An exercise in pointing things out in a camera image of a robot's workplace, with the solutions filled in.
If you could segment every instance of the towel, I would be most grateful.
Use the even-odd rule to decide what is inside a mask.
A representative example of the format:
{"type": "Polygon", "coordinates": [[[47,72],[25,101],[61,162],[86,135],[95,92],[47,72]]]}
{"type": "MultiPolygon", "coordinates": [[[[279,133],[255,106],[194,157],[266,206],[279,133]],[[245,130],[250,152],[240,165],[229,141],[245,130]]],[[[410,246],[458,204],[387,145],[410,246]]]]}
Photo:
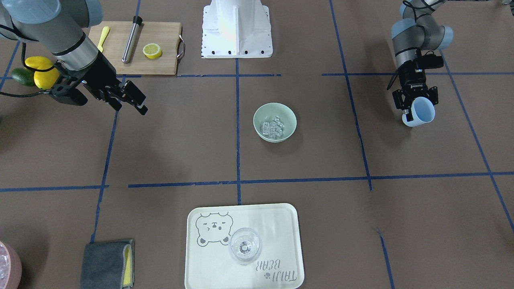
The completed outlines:
{"type": "Polygon", "coordinates": [[[87,244],[80,289],[127,289],[134,286],[134,240],[87,244]]]}

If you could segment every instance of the pink container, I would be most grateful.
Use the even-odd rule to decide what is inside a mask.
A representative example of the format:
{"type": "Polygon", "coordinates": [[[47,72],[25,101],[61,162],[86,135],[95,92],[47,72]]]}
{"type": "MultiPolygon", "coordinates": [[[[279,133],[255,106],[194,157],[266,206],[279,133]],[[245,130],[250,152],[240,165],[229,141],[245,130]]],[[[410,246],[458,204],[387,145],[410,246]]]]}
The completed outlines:
{"type": "Polygon", "coordinates": [[[7,284],[5,289],[16,289],[18,288],[22,278],[22,263],[13,248],[2,242],[0,242],[0,245],[4,246],[7,251],[10,265],[9,272],[7,273],[7,284]]]}

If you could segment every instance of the light green bowl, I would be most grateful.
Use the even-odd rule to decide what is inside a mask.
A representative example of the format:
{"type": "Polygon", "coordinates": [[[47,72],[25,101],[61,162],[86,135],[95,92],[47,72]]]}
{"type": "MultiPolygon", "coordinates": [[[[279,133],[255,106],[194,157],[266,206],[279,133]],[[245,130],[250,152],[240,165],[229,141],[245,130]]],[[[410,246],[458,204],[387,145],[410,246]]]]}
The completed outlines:
{"type": "Polygon", "coordinates": [[[295,132],[296,124],[295,113],[292,112],[290,108],[281,103],[266,103],[261,106],[253,115],[253,127],[255,128],[255,131],[261,137],[261,139],[268,142],[285,141],[293,134],[293,132],[295,132]],[[270,139],[261,133],[261,126],[263,122],[267,120],[266,118],[274,116],[278,116],[280,121],[284,124],[284,133],[280,139],[270,139]]]}

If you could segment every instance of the blue joint cap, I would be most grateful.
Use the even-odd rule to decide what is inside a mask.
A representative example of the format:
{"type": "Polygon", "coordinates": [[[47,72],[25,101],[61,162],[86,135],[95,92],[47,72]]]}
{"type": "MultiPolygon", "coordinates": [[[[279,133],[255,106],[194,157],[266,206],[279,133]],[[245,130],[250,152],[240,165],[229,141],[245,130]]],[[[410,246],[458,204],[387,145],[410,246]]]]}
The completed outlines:
{"type": "Polygon", "coordinates": [[[403,18],[403,13],[405,12],[405,9],[407,6],[405,6],[403,3],[400,5],[400,16],[403,18]]]}
{"type": "Polygon", "coordinates": [[[61,13],[59,0],[2,0],[2,4],[11,17],[26,24],[45,23],[61,13]]]}
{"type": "Polygon", "coordinates": [[[437,49],[444,49],[450,46],[451,42],[453,41],[453,29],[448,26],[443,27],[445,28],[445,35],[443,36],[443,41],[441,41],[441,44],[439,44],[437,49]]]}
{"type": "Polygon", "coordinates": [[[103,10],[98,0],[86,0],[87,11],[89,12],[89,26],[95,26],[102,22],[103,10]]]}
{"type": "Polygon", "coordinates": [[[393,27],[391,27],[391,39],[395,38],[398,34],[404,32],[412,26],[416,26],[416,21],[414,21],[412,18],[405,18],[396,22],[393,24],[393,27]]]}

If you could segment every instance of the cutting board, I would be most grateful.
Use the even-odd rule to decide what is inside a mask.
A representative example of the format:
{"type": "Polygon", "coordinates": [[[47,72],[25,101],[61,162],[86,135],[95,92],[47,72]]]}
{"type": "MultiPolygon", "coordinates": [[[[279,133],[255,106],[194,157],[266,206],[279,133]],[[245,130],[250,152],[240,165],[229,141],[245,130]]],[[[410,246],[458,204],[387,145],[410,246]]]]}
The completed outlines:
{"type": "Polygon", "coordinates": [[[132,21],[104,21],[91,28],[89,38],[95,45],[100,41],[104,26],[111,28],[103,46],[103,54],[116,69],[117,74],[128,75],[175,75],[177,74],[177,51],[182,30],[181,23],[143,22],[140,36],[134,49],[131,63],[121,62],[125,46],[132,29],[132,21]],[[162,56],[149,59],[143,54],[148,43],[157,43],[162,56]]]}

